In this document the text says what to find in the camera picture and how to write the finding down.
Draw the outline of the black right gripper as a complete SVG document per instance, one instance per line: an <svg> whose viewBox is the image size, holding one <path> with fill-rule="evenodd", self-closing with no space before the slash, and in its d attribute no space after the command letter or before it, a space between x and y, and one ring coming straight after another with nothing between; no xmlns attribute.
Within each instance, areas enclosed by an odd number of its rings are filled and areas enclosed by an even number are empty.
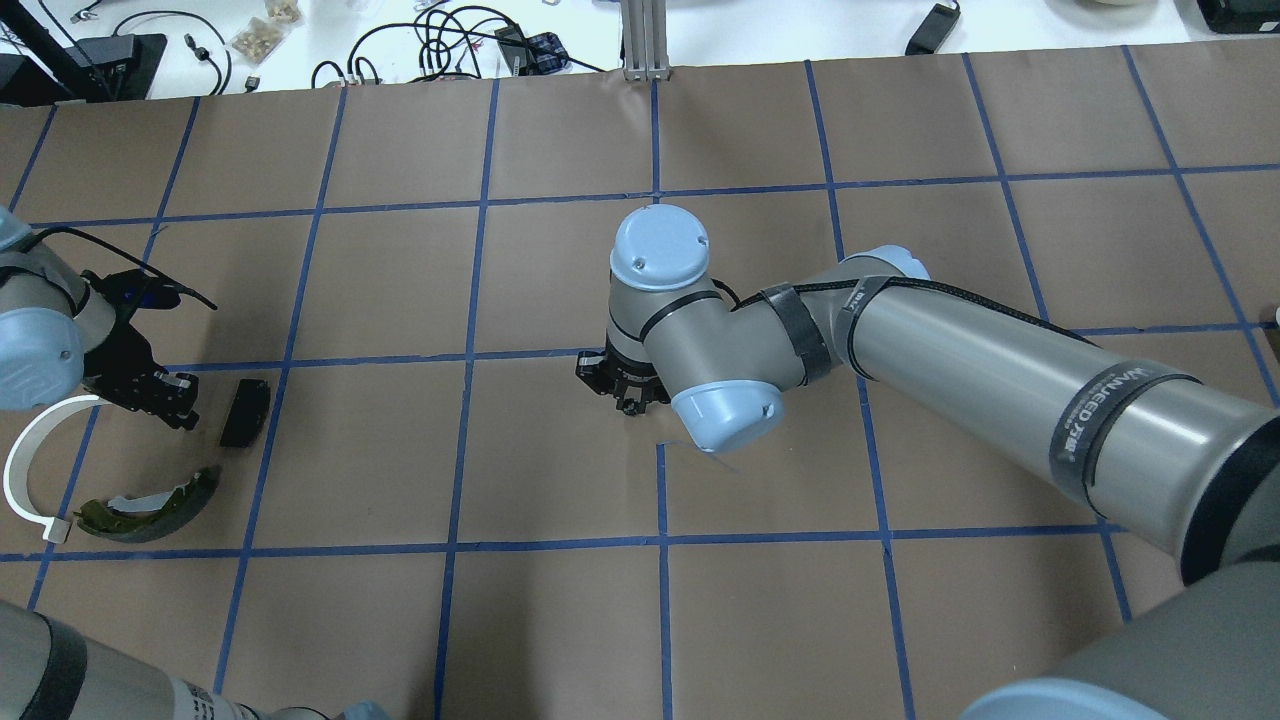
<svg viewBox="0 0 1280 720"><path fill-rule="evenodd" d="M626 416L644 415L652 404L672 402L650 363L627 357L609 342L599 351L580 351L575 360L575 375L595 395L612 397L616 410Z"/></svg>

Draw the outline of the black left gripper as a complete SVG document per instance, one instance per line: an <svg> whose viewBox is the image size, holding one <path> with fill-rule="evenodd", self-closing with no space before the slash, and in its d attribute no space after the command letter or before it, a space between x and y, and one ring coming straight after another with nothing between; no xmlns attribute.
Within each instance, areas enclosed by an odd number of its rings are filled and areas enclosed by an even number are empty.
<svg viewBox="0 0 1280 720"><path fill-rule="evenodd" d="M81 384L111 404L140 406L172 429L193 430L198 377L165 372L150 342L109 301L95 300L86 311L91 343Z"/></svg>

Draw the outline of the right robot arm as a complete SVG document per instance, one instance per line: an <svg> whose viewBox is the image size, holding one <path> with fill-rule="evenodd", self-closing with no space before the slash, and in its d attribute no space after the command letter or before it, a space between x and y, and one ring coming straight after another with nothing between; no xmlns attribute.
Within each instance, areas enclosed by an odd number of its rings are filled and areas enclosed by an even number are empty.
<svg viewBox="0 0 1280 720"><path fill-rule="evenodd" d="M631 211L609 320L576 377L641 414L669 405L721 454L783 419L786 391L847 366L914 398L1178 561L1184 591L968 719L1275 719L1277 411L931 279L905 247L730 305L690 211Z"/></svg>

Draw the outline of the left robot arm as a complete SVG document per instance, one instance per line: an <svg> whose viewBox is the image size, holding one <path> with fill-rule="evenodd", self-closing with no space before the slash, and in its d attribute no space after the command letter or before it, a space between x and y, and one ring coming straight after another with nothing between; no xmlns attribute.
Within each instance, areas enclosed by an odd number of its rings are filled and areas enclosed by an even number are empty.
<svg viewBox="0 0 1280 720"><path fill-rule="evenodd" d="M129 263L109 275L78 272L46 243L87 241ZM169 372L133 327L140 310L172 310L182 299L215 304L132 252L69 225L33 229L8 209L1 229L1 404L5 411L50 406L83 388L173 429L192 430L198 378Z"/></svg>

